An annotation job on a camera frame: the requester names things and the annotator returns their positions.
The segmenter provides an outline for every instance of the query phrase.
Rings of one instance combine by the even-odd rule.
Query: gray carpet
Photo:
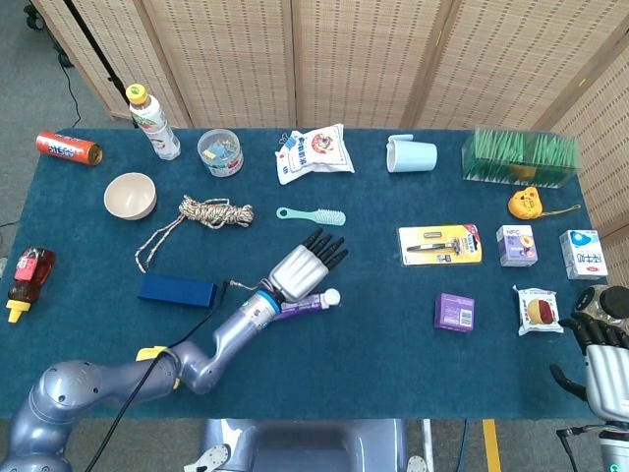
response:
[[[34,147],[37,133],[69,127],[75,120],[74,103],[68,94],[66,78],[57,62],[57,54],[45,32],[27,27],[26,15],[22,12],[26,4],[24,0],[0,2],[0,30],[3,31],[3,40],[0,41],[0,61],[3,64],[0,67],[0,84],[3,85],[0,96],[0,225],[20,218],[38,159]],[[68,72],[83,116],[80,127],[130,127],[128,122],[110,120],[78,72],[72,69]],[[8,253],[15,229],[15,226],[0,229],[0,258]],[[108,425],[108,421],[102,419],[85,420],[80,424],[71,438],[68,450],[76,470],[83,470],[87,465]],[[455,470],[462,425],[462,421],[433,422],[437,472]],[[568,459],[554,430],[571,425],[572,422],[554,421],[498,422],[502,470],[569,472]],[[95,470],[183,470],[183,464],[196,459],[200,427],[201,422],[197,420],[123,420]],[[6,453],[7,432],[8,422],[0,421],[0,457]],[[420,453],[421,438],[414,422],[409,422],[409,434],[411,451]],[[575,444],[580,470],[600,470],[595,438],[577,438],[572,443]],[[265,468],[282,472],[268,465]],[[479,421],[470,423],[463,470],[486,471],[485,446]]]

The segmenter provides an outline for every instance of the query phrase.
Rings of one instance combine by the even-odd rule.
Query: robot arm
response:
[[[585,357],[586,385],[568,380],[556,365],[550,371],[563,389],[586,401],[604,424],[559,430],[557,435],[573,461],[567,438],[600,432],[602,470],[629,470],[629,336],[582,312],[560,324],[572,329]],[[573,469],[577,470],[574,461]]]
[[[279,314],[284,300],[294,302],[308,295],[347,255],[347,251],[333,254],[340,246],[336,243],[329,247],[335,246],[334,251],[324,251],[324,245],[316,241],[320,233],[319,229],[280,262],[264,289],[214,332],[216,350],[211,358],[193,342],[185,341],[165,349],[154,361],[119,367],[70,361],[47,369],[12,419],[9,453],[0,472],[71,472],[64,457],[70,433],[97,403],[126,401],[153,362],[135,401],[169,394],[178,379],[194,393],[210,391],[234,355]]]

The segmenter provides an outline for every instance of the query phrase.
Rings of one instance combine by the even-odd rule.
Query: blue table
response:
[[[386,172],[384,130],[346,130],[355,174],[314,174],[288,186],[277,181],[274,152],[287,130],[236,130],[245,155],[234,177],[217,179],[197,155],[202,130],[178,131],[182,155],[161,161],[138,130],[65,130],[100,143],[104,159],[87,167],[43,156],[22,216],[9,269],[27,245],[57,254],[40,300],[15,325],[0,323],[3,362],[0,415],[10,416],[50,364],[85,359],[133,361],[144,346],[168,344],[187,332],[203,311],[137,298],[142,275],[134,252],[178,214],[183,195],[202,201],[229,198],[251,204],[250,228],[209,230],[186,221],[160,248],[152,269],[211,280],[256,283],[315,225],[279,220],[278,207],[335,208],[350,256],[321,284],[337,288],[342,306],[272,324],[230,365],[222,382],[196,397],[180,388],[167,398],[137,405],[138,417],[240,418],[550,418],[583,417],[587,407],[554,384],[548,364],[584,378],[582,358],[569,333],[518,336],[511,287],[557,292],[562,317],[588,286],[566,278],[559,235],[590,228],[579,183],[542,190],[547,208],[584,206],[533,221],[540,261],[530,268],[499,264],[495,231],[516,223],[506,209],[515,186],[461,179],[465,131],[414,131],[435,143],[432,172]],[[157,206],[146,219],[124,221],[106,212],[107,184],[124,172],[149,175]],[[476,223],[484,246],[480,265],[403,267],[399,226]],[[10,276],[0,283],[6,293]],[[432,327],[435,296],[448,292],[476,300],[476,325],[468,334]],[[215,318],[194,338],[209,354],[210,334],[249,293],[228,292]],[[96,415],[115,410],[97,408]]]

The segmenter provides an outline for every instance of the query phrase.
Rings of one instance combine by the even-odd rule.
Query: teal comb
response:
[[[345,224],[345,213],[334,209],[318,209],[317,211],[296,211],[284,206],[277,209],[279,219],[301,218],[309,219],[318,224],[331,224],[343,226]]]

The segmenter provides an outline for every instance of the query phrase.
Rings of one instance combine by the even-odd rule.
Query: snack bag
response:
[[[518,290],[515,285],[513,290],[518,293],[520,308],[518,333],[521,336],[530,331],[563,332],[563,327],[559,325],[555,292],[539,288]]]
[[[343,125],[337,124],[305,134],[293,131],[275,153],[277,177],[282,185],[309,172],[354,172],[343,142]]]

